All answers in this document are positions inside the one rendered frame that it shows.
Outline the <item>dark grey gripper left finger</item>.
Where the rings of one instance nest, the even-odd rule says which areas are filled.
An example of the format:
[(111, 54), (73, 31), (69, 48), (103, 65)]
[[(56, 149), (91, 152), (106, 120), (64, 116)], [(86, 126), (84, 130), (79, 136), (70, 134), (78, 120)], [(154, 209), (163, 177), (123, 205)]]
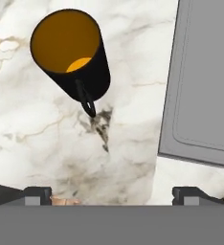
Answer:
[(0, 205), (7, 206), (51, 206), (50, 187), (26, 187), (15, 189), (0, 185)]

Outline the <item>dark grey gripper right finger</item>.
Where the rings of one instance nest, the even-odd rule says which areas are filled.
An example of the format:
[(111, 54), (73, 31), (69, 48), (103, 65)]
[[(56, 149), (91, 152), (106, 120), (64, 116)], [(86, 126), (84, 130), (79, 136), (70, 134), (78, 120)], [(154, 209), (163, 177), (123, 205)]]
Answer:
[(174, 187), (172, 189), (173, 206), (224, 205), (224, 200), (209, 196), (197, 187)]

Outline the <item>black mug with yellow inside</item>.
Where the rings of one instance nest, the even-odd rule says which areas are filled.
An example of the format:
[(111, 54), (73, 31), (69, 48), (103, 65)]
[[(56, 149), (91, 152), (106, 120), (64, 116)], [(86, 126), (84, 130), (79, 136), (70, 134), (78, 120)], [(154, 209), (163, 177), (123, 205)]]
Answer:
[(109, 66), (96, 20), (80, 10), (52, 12), (34, 28), (30, 50), (36, 65), (94, 118), (94, 102), (110, 86)]

